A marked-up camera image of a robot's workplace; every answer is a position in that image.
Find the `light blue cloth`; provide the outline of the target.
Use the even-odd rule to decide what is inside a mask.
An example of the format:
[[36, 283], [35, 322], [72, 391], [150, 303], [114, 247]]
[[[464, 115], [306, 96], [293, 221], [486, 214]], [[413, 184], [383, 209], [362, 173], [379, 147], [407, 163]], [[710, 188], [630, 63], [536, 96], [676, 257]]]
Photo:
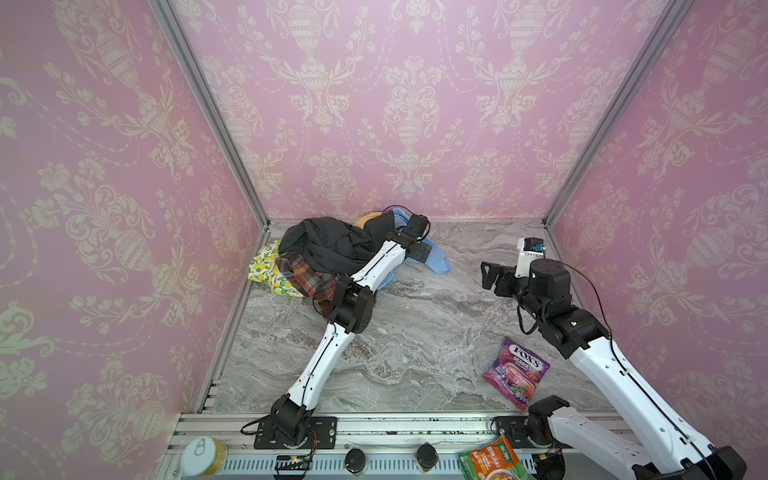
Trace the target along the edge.
[[[385, 288], [389, 283], [391, 283], [395, 274], [395, 270], [403, 263], [420, 263], [407, 258], [405, 250], [393, 240], [395, 231], [404, 227], [409, 218], [413, 214], [417, 213], [412, 212], [402, 205], [390, 205], [382, 212], [382, 217], [385, 215], [391, 216], [393, 227], [391, 229], [391, 233], [388, 234], [385, 239], [385, 243], [380, 249], [382, 256], [379, 259], [379, 263], [373, 268], [373, 279], [375, 282], [372, 284], [372, 289], [374, 291]], [[426, 265], [434, 273], [447, 274], [451, 269], [450, 262], [447, 259], [445, 252], [429, 238], [430, 232], [431, 222], [427, 232], [427, 237], [424, 240], [426, 244], [431, 246], [431, 253], [427, 259], [427, 262], [420, 264]]]

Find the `dark grey cloth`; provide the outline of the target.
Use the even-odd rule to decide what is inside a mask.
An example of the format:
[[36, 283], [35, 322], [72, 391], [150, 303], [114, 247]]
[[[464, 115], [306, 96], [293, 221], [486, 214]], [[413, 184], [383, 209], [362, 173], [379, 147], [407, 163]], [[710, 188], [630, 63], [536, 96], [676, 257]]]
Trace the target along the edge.
[[363, 229], [334, 217], [307, 218], [285, 232], [279, 254], [300, 254], [320, 272], [352, 275], [379, 252], [392, 227], [389, 215]]

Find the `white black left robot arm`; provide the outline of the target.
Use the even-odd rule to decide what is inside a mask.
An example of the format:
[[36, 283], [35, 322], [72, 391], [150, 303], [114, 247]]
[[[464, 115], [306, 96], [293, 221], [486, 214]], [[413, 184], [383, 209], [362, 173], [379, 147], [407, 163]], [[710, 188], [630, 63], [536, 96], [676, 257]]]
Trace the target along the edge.
[[302, 374], [275, 401], [263, 421], [263, 436], [271, 443], [294, 448], [314, 435], [310, 418], [323, 387], [346, 347], [367, 328], [376, 291], [406, 259], [424, 263], [429, 256], [431, 247], [424, 243], [430, 228], [427, 217], [412, 214], [400, 227], [394, 225], [392, 212], [382, 214], [378, 220], [382, 223], [382, 239], [371, 240], [378, 248], [374, 255], [353, 261], [328, 248], [320, 250], [318, 265], [337, 275], [325, 316], [327, 327]]

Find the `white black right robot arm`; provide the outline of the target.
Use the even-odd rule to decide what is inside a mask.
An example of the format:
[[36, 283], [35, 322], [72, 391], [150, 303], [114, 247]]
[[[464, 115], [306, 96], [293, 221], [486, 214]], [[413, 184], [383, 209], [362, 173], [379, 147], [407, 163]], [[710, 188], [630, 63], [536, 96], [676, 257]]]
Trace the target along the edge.
[[482, 286], [516, 300], [564, 359], [576, 366], [635, 434], [628, 441], [593, 422], [566, 400], [550, 396], [528, 409], [528, 432], [541, 446], [572, 447], [618, 479], [742, 479], [745, 460], [716, 446], [677, 413], [631, 365], [612, 334], [592, 313], [576, 307], [570, 274], [557, 260], [519, 266], [484, 262]]

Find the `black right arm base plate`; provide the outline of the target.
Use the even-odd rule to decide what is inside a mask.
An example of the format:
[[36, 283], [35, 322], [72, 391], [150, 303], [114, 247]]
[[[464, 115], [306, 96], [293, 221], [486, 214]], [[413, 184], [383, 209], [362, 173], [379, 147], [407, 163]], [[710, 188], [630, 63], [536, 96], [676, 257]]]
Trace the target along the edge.
[[530, 436], [526, 415], [497, 416], [491, 421], [491, 431], [505, 437], [514, 449], [540, 448]]

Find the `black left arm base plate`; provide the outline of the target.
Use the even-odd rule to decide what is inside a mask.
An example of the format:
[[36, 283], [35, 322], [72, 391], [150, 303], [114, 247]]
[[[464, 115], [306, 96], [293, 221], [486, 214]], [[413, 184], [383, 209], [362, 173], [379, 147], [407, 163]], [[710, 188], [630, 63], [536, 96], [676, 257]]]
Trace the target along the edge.
[[300, 420], [294, 428], [280, 428], [272, 419], [264, 418], [258, 423], [254, 434], [253, 447], [256, 450], [277, 449], [333, 449], [336, 445], [338, 418], [333, 416], [311, 416]]

